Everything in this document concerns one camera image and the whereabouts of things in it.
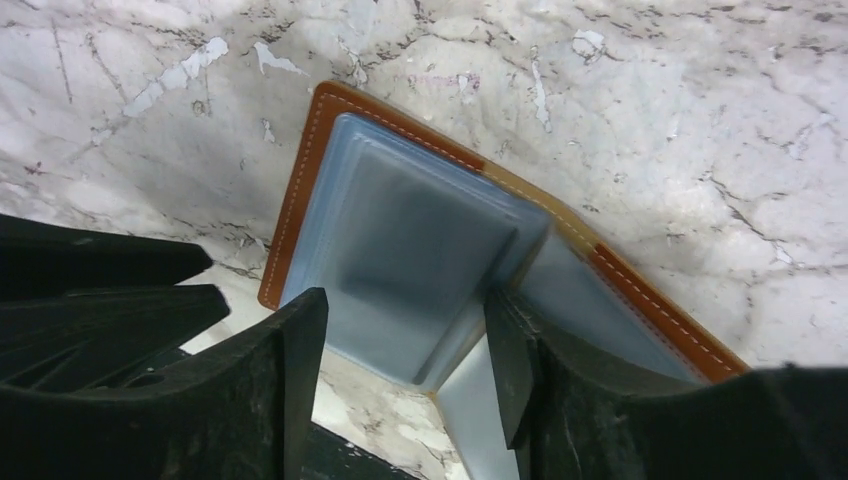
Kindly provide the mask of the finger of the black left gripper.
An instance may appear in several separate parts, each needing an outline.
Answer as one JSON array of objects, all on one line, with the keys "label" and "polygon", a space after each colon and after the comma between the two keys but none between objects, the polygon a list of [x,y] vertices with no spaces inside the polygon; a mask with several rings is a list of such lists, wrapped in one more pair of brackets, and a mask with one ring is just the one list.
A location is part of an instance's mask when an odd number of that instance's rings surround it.
[{"label": "finger of the black left gripper", "polygon": [[118,385],[225,318],[198,245],[1,217],[1,381]]}]

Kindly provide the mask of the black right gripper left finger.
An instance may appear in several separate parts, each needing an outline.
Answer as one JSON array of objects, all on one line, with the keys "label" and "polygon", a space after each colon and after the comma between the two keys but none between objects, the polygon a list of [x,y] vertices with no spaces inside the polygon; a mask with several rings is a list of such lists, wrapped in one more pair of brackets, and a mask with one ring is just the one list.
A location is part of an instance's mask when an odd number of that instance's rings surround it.
[{"label": "black right gripper left finger", "polygon": [[296,479],[327,329],[312,287],[197,354],[118,385],[5,385],[5,479]]}]

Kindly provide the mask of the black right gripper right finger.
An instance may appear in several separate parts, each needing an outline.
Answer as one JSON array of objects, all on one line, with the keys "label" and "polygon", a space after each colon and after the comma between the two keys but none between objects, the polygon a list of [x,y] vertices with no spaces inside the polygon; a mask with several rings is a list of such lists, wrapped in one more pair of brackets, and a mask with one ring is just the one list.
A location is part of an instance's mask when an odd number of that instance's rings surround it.
[{"label": "black right gripper right finger", "polygon": [[523,479],[843,479],[847,372],[787,365],[715,385],[666,376],[484,303],[507,447]]}]

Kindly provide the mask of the brown leather card holder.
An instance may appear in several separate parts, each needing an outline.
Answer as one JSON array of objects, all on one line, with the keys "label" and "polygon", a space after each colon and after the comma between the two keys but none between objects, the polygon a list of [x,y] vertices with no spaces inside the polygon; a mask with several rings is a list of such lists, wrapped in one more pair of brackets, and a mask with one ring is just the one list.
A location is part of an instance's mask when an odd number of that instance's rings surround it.
[{"label": "brown leather card holder", "polygon": [[647,370],[718,383],[746,368],[562,201],[372,95],[320,83],[259,302],[322,288],[327,346],[432,394],[473,479],[528,475],[504,436],[484,324],[498,283]]}]

